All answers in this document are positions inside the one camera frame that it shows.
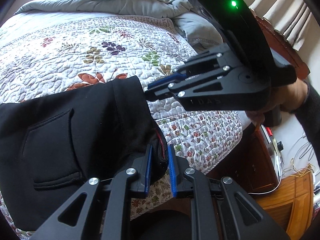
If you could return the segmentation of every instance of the garment pocket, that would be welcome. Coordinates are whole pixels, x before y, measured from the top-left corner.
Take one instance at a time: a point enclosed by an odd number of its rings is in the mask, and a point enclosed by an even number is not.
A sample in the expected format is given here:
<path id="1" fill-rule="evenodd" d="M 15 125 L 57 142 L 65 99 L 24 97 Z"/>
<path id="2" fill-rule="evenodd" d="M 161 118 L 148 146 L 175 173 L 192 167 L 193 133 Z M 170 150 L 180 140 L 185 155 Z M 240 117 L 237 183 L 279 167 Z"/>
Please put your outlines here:
<path id="1" fill-rule="evenodd" d="M 83 180 L 73 149 L 70 122 L 73 109 L 28 128 L 22 148 L 36 190 Z"/>

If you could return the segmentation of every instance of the beige curtain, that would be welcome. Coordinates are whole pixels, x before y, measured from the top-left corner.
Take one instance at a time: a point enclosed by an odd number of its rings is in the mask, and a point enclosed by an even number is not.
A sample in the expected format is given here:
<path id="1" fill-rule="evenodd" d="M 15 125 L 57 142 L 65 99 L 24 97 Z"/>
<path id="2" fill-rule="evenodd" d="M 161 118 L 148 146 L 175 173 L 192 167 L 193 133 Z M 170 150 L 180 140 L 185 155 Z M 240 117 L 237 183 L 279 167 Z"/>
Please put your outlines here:
<path id="1" fill-rule="evenodd" d="M 255 14 L 267 20 L 295 50 L 299 50 L 314 18 L 303 0 L 244 0 Z"/>

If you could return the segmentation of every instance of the bed sheet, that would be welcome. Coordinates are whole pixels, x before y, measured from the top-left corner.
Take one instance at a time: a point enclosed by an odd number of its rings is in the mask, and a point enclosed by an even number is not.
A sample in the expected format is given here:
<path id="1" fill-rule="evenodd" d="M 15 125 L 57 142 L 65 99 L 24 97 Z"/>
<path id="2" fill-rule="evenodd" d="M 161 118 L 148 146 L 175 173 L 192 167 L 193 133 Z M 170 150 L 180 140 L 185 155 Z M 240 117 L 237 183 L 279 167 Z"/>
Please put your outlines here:
<path id="1" fill-rule="evenodd" d="M 0 103 L 23 102 L 132 75 L 146 89 L 196 54 L 168 18 L 34 13 L 17 15 L 0 29 Z M 148 105 L 176 155 L 203 173 L 241 140 L 243 127 L 236 111 L 187 112 L 174 98 Z M 131 218 L 170 198 L 167 172 L 152 185 L 145 200 L 132 199 Z M 15 228 L 1 193 L 0 210 Z M 30 236 L 15 230 L 21 239 Z"/>

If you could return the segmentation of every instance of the human hand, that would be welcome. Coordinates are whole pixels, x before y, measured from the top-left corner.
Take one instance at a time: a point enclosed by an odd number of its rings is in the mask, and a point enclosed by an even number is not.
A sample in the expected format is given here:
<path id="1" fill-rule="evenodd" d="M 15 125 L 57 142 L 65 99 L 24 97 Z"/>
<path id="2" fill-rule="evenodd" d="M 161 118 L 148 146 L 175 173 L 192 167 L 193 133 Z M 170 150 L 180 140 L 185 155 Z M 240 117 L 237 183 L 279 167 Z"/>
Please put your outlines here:
<path id="1" fill-rule="evenodd" d="M 270 100 L 264 108 L 259 111 L 246 111 L 246 114 L 255 125 L 261 124 L 264 122 L 264 113 L 279 105 L 281 111 L 292 112 L 303 104 L 307 95 L 307 84 L 297 79 L 293 84 L 272 89 Z"/>

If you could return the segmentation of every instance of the silver screw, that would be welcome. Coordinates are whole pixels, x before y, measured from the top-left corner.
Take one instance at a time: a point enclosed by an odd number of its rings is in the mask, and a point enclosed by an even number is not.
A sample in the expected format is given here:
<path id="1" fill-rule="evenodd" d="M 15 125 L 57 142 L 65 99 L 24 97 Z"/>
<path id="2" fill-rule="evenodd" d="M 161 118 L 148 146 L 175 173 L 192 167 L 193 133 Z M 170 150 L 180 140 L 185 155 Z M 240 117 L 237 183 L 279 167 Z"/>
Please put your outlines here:
<path id="1" fill-rule="evenodd" d="M 98 178 L 91 178 L 89 179 L 89 184 L 90 185 L 96 185 L 99 182 Z"/>
<path id="2" fill-rule="evenodd" d="M 136 173 L 136 169 L 134 168 L 129 168 L 125 171 L 128 175 L 132 175 Z"/>
<path id="3" fill-rule="evenodd" d="M 191 175 L 191 174 L 194 174 L 196 171 L 193 168 L 186 168 L 185 172 L 186 172 L 186 174 L 190 174 Z"/>
<path id="4" fill-rule="evenodd" d="M 224 177 L 222 181 L 225 184 L 231 184 L 233 180 L 230 177 Z"/>
<path id="5" fill-rule="evenodd" d="M 229 66 L 224 66 L 222 69 L 223 69 L 224 71 L 228 71 L 228 70 L 230 69 L 230 67 L 229 67 Z"/>
<path id="6" fill-rule="evenodd" d="M 185 91 L 180 91 L 178 93 L 178 97 L 182 98 L 185 95 Z"/>

